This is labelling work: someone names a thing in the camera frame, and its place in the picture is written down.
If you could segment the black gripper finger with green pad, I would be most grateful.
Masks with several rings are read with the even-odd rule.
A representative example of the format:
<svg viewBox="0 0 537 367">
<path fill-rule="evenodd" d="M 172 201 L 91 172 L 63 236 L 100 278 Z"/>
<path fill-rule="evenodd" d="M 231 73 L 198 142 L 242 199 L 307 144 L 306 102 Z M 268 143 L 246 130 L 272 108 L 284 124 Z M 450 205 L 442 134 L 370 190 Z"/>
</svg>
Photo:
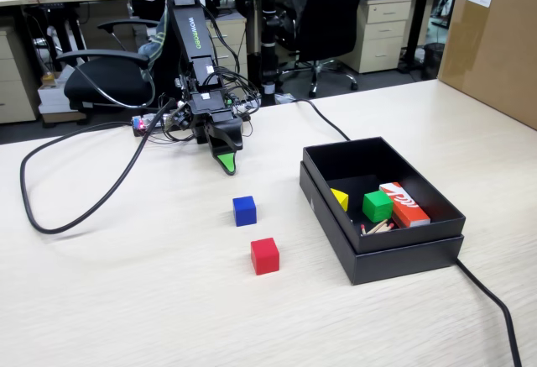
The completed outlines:
<svg viewBox="0 0 537 367">
<path fill-rule="evenodd" d="M 224 172 L 233 176 L 236 173 L 237 142 L 228 134 L 207 133 L 207 141 L 210 146 L 213 159 L 219 164 Z"/>
</svg>

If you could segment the black gripper finger shell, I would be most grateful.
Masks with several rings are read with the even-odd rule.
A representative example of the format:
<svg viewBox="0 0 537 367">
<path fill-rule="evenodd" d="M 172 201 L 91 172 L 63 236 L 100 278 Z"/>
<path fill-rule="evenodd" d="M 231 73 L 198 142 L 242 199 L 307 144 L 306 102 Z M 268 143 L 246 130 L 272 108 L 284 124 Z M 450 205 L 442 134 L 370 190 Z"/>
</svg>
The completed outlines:
<svg viewBox="0 0 537 367">
<path fill-rule="evenodd" d="M 205 134 L 212 153 L 235 153 L 242 150 L 242 120 L 231 118 L 208 121 Z"/>
</svg>

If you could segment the black gripper motor body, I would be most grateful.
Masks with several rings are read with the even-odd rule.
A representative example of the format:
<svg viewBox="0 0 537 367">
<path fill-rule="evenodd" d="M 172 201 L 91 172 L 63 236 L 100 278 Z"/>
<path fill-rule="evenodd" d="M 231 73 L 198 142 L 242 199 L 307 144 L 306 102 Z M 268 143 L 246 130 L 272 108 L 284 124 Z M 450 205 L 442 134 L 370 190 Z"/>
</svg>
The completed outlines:
<svg viewBox="0 0 537 367">
<path fill-rule="evenodd" d="M 190 126 L 197 141 L 210 138 L 231 141 L 236 133 L 236 118 L 231 109 L 195 113 Z"/>
</svg>

